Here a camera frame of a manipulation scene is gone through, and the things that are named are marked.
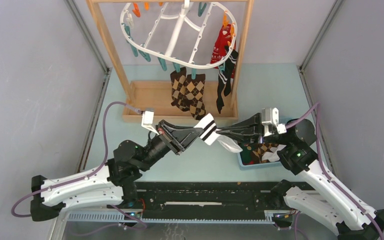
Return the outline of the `white sock with black stripes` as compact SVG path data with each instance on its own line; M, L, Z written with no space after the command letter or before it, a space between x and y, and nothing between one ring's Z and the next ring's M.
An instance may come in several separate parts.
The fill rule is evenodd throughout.
M243 151L243 149L237 144L236 141L217 133L219 128L215 123L214 117L210 113L199 120L194 128L203 130L203 133L201 133L199 137L209 146L215 142L218 142L223 148L231 153L238 154Z

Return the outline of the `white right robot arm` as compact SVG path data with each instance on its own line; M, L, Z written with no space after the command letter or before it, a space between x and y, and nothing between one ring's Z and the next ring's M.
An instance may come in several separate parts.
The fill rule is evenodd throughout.
M261 141L281 145L276 154L282 166L323 197L323 201L312 198L297 185L282 180L266 198L273 207L289 207L306 214L329 228L339 240L384 239L384 209L374 209L365 203L328 170L320 153L311 148L317 142L318 132L318 127L305 117L277 124L265 120L261 113L217 130L240 143Z

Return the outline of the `wooden hanger stand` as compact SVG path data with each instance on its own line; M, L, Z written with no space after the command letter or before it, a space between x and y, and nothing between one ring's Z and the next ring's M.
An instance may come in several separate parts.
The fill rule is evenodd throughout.
M172 2L181 5L184 0L168 0L164 2ZM123 1L123 8L127 3L137 3L140 13L143 15L150 14L152 11L157 10L159 4L163 2L156 0ZM195 123L196 120L192 117L189 110L181 111L176 106L171 105L172 86L170 74L173 71L179 72L180 68L185 66L177 68L171 62L168 62L167 69L163 70L156 58L152 58L152 60L148 62L140 55L135 57L122 34L120 24L122 41L127 43L127 47L122 51L118 51L100 5L101 2L99 0L87 1L91 16L94 19L102 42L111 60L113 69L116 72L125 93L126 102L143 111L153 109L155 121L167 120L173 123ZM237 38L234 50L238 52L238 57L233 72L234 77L231 79L231 93L228 96L222 94L224 107L222 108L221 113L218 113L216 106L218 97L218 76L219 70L224 70L225 66L209 69L192 69L186 67L186 78L187 75L192 75L192 79L194 79L198 74L205 74L206 80L203 102L206 114L211 114L218 123L234 123L239 117L237 89L254 2L252 0L247 0L245 5L243 20L236 20ZM207 50L209 52L208 54L203 55L206 59L210 59L212 56L214 44L218 38L219 31L222 28L222 21L223 14L221 13L216 20L216 26L209 31L209 34L204 35L206 46L201 45L199 49L201 51Z

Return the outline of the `white oval clip hanger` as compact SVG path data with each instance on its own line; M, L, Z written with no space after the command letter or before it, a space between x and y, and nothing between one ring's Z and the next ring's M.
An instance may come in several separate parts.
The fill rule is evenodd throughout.
M234 26L230 47L225 46L226 56L215 63L204 58L209 51L200 50L206 46L205 34L216 26L223 14L221 27ZM198 8L190 0L181 5L161 2L157 10L141 14L138 3L128 2L119 17L121 32L135 57L142 56L147 62L157 59L161 68L167 70L171 62L174 67L204 70L224 67L232 50L236 47L237 21L231 11L220 2L200 2Z

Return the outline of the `white sock in basket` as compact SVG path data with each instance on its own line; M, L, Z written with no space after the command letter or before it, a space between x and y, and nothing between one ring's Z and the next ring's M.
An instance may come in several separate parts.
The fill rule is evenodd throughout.
M280 157L278 156L278 151L283 150L286 147L286 145L283 144L272 144L267 151L262 155L262 160L267 160L269 162L277 162L280 160Z

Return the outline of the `light blue plastic basket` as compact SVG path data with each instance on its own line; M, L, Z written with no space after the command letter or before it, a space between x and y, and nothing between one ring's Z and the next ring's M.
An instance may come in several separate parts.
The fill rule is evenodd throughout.
M241 145L242 151L237 154L237 159L239 163L239 168L241 170L255 170L255 169L268 169L273 167L280 167L281 163L279 161L275 162L261 162L261 159L253 153L255 147L250 145Z

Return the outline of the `brown argyle sock right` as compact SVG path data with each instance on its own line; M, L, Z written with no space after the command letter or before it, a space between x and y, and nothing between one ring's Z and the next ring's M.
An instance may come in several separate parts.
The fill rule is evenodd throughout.
M205 82L205 74L197 74L194 79L192 79L192 75L189 74L186 76L184 83L186 105L191 116L198 121L206 115L206 108L203 101Z

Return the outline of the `brown argyle sock left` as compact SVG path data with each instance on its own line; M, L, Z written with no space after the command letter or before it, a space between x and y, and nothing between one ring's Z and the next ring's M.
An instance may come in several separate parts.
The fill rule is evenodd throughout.
M186 80L186 67L181 67L180 71L173 71L170 74L171 82L171 105L177 107L182 112L189 110L187 99L185 98L186 88L184 86Z

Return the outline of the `red patterned sock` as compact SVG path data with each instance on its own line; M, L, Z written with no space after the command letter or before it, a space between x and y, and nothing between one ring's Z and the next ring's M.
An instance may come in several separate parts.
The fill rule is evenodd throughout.
M232 39L233 36L235 36L234 30L235 26L230 23L221 27L211 54L211 64L220 61L224 56L226 56L225 47L230 47L232 45Z

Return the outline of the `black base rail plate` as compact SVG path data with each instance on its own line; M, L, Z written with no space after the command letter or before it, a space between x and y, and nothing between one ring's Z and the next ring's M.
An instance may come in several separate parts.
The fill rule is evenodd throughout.
M117 205L143 210L145 221L270 221L297 210L271 195L275 181L136 182L137 199Z

